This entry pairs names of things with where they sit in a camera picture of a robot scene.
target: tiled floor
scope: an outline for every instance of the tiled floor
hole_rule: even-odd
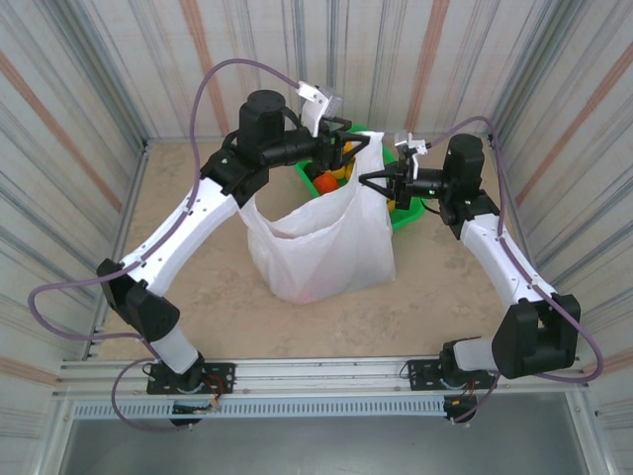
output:
[[[202,144],[206,159],[217,144]],[[423,166],[441,166],[445,147]],[[140,190],[127,250],[141,244],[187,193],[193,179],[187,144],[155,145]],[[498,201],[487,162],[483,187]],[[271,172],[260,210],[278,219],[310,199],[292,167]],[[429,213],[395,232],[396,282],[291,305],[275,298],[254,267],[238,215],[194,254],[167,298],[181,311],[185,333],[208,358],[381,356],[436,353],[444,341],[492,335],[503,313],[477,260]],[[108,332],[126,329],[115,314]],[[106,341],[102,359],[145,355],[130,340]]]

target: yellow object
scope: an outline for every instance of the yellow object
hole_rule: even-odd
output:
[[[349,181],[349,178],[352,176],[352,171],[354,171],[354,163],[347,163],[345,166],[345,179]]]
[[[337,170],[328,171],[328,173],[332,175],[334,178],[336,178],[337,180],[342,180],[343,178],[345,178],[345,171],[346,171],[345,167],[343,166]]]

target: black mounting plate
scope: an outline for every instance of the black mounting plate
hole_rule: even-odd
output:
[[[209,378],[211,385],[217,393],[230,394],[233,392],[233,383],[235,382],[234,363],[205,362],[203,367],[204,374],[213,374],[222,380],[223,387],[219,388],[218,380],[216,378]],[[147,394],[214,394],[211,388],[204,382],[201,382],[198,388],[193,392],[185,393],[170,383],[170,374],[173,373],[171,373],[164,364],[151,364],[149,378],[147,380]]]
[[[412,391],[445,391],[447,389],[465,389],[451,387],[442,378],[439,359],[412,359],[407,362],[408,383]],[[475,389],[490,389],[495,376],[488,371],[473,371]]]

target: corrugated metal wall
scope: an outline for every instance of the corrugated metal wall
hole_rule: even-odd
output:
[[[94,275],[112,252],[140,143],[116,124],[45,2],[0,4],[0,473],[34,460],[62,358],[82,345],[40,329],[41,284]],[[89,333],[100,290],[42,295],[61,329]]]
[[[571,3],[503,141],[533,261],[577,296],[606,357],[591,388],[624,472],[633,470],[633,3]],[[580,354],[593,361],[584,343]]]
[[[549,21],[547,0],[72,0],[152,138],[184,138],[201,76],[241,56],[335,88],[342,116],[379,130],[443,132],[491,114]],[[231,66],[203,96],[199,133],[235,129],[247,94],[297,95]]]

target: orange stripe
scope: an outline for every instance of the orange stripe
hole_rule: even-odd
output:
[[[572,137],[576,134],[581,125],[585,122],[587,117],[595,110],[595,108],[602,102],[604,96],[613,88],[615,83],[622,77],[622,74],[633,62],[633,43],[629,45],[626,51],[615,61],[615,64],[609,69],[609,72],[604,76],[604,79],[600,82],[597,88],[593,91],[589,97],[587,103],[583,109],[576,116],[574,121],[567,127],[567,130],[561,135],[554,147],[547,154],[545,159],[538,165],[534,174],[530,177],[525,187],[516,196],[516,205],[521,206],[525,197],[534,188],[534,185],[541,179],[543,174],[552,165],[554,160],[561,154],[563,149],[567,146]]]
[[[437,48],[439,47],[439,40],[442,38],[442,29],[444,28],[444,20],[446,19],[449,3],[450,0],[434,0],[433,6],[431,7],[431,14],[426,25],[426,32],[424,32],[422,48],[419,53],[419,58],[417,59],[415,82],[413,83],[411,101],[408,106],[407,120],[405,122],[405,128],[408,131],[414,132],[417,126],[419,108],[422,105],[424,92],[426,91],[426,86],[431,76],[433,62],[435,62]]]
[[[90,180],[101,191],[103,196],[106,197],[108,202],[117,210],[121,211],[121,201],[117,198],[117,195],[108,187],[107,183],[99,176],[99,173],[92,167],[90,162],[81,153],[79,147],[70,138],[68,133],[63,129],[55,117],[52,116],[50,111],[42,103],[42,101],[36,96],[33,89],[29,87],[27,81],[18,72],[15,66],[9,61],[9,59],[0,51],[0,70],[9,82],[16,88],[25,101],[31,106],[36,114],[40,117],[44,125],[50,130],[55,138],[68,150],[68,153],[75,159],[77,164],[86,172]]]
[[[615,373],[630,367],[633,367],[633,349],[627,349],[604,358],[604,371],[602,374]],[[595,363],[583,368],[587,374],[592,373],[594,369]]]
[[[207,39],[205,38],[205,26],[202,24],[202,13],[198,6],[197,0],[180,0],[180,7],[182,13],[187,21],[187,28],[189,34],[194,40],[196,51],[198,52],[198,59],[200,65],[205,74],[214,66],[211,61],[211,54],[209,53],[209,47],[207,46]],[[225,136],[228,134],[228,118],[226,117],[225,102],[222,99],[222,92],[220,90],[220,83],[216,76],[212,77],[207,86],[209,96],[211,97],[211,103],[214,106],[216,112],[216,118],[220,125],[220,132]]]
[[[0,373],[48,386],[57,384],[57,375],[4,356],[0,356]]]

